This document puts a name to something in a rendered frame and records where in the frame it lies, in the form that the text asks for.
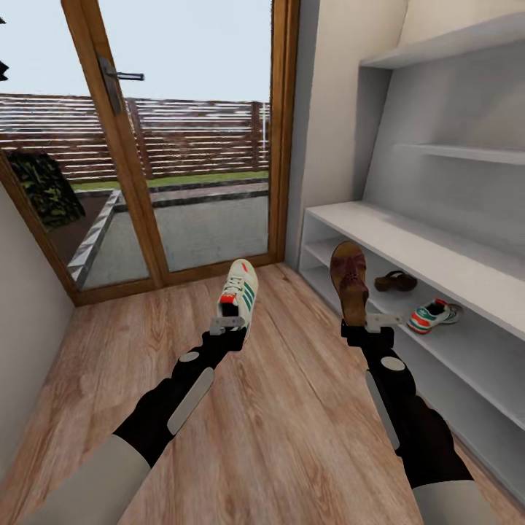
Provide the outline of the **sandal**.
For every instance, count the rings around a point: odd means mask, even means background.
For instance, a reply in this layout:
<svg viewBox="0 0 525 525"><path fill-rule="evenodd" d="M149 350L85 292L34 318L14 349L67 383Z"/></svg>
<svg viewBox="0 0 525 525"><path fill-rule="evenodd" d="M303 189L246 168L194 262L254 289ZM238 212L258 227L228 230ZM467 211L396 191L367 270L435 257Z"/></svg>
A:
<svg viewBox="0 0 525 525"><path fill-rule="evenodd" d="M330 261L330 276L341 301L343 318L348 326L365 326L365 304L369 289L365 285L364 252L353 241L336 247Z"/></svg>
<svg viewBox="0 0 525 525"><path fill-rule="evenodd" d="M374 289L377 292L387 292L389 289L397 289L404 293L413 291L418 285L418 280L403 271L391 271L383 278L376 278Z"/></svg>

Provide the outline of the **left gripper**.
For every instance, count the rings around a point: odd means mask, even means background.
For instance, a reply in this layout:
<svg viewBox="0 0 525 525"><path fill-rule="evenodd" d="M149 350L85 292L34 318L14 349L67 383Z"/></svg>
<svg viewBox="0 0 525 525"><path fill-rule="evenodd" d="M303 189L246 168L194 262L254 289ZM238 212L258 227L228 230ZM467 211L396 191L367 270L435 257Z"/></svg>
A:
<svg viewBox="0 0 525 525"><path fill-rule="evenodd" d="M203 345L205 343L214 343L221 350L222 358L229 351L240 351L243 348L243 343L246 335L246 327L242 326L239 329L226 329L225 333L221 335L211 335L210 331L202 334Z"/></svg>

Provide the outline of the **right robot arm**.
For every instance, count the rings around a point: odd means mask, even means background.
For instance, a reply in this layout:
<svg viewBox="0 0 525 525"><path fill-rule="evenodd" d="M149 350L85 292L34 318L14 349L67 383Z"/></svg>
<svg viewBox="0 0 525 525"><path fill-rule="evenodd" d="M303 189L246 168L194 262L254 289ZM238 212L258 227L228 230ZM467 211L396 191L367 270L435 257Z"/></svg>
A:
<svg viewBox="0 0 525 525"><path fill-rule="evenodd" d="M394 330L402 314L367 314L365 326L348 326L341 335L360 347L367 360L365 380L396 455L402 457L424 525L502 525L454 451L447 423L416 396L407 365L393 351Z"/></svg>

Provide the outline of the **gym shoe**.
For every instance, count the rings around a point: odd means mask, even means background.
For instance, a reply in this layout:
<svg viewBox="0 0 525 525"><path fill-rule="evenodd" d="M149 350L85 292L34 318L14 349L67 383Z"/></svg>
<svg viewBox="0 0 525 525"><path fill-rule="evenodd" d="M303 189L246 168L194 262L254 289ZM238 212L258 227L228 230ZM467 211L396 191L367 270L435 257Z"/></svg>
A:
<svg viewBox="0 0 525 525"><path fill-rule="evenodd" d="M432 300L412 314L407 324L416 332L425 335L440 323L454 323L462 317L463 307L457 304L446 303L442 300Z"/></svg>
<svg viewBox="0 0 525 525"><path fill-rule="evenodd" d="M227 274L222 295L217 302L217 317L243 317L246 327L244 343L246 343L252 326L252 314L258 290L255 267L247 259L237 259Z"/></svg>

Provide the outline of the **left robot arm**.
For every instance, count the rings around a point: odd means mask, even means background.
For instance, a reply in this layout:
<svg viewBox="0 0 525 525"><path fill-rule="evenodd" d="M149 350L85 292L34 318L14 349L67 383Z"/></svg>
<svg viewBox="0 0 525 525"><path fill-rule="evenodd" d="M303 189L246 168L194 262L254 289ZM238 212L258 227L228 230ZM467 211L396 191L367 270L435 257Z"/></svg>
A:
<svg viewBox="0 0 525 525"><path fill-rule="evenodd" d="M239 316L211 318L203 345L178 358L171 378L143 395L106 442L18 525L117 525L151 467L211 388L221 359L242 350L244 323Z"/></svg>

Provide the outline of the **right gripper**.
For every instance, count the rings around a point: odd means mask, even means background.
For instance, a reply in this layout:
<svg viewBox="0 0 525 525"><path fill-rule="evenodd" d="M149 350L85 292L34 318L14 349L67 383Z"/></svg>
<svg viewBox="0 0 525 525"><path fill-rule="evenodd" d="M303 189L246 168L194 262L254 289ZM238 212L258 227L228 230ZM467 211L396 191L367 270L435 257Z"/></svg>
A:
<svg viewBox="0 0 525 525"><path fill-rule="evenodd" d="M384 343L392 348L394 346L394 330L390 326L381 326L381 333L368 333L364 326L348 326L345 319L341 322L341 335L347 338L348 345L362 348L363 353L373 343Z"/></svg>

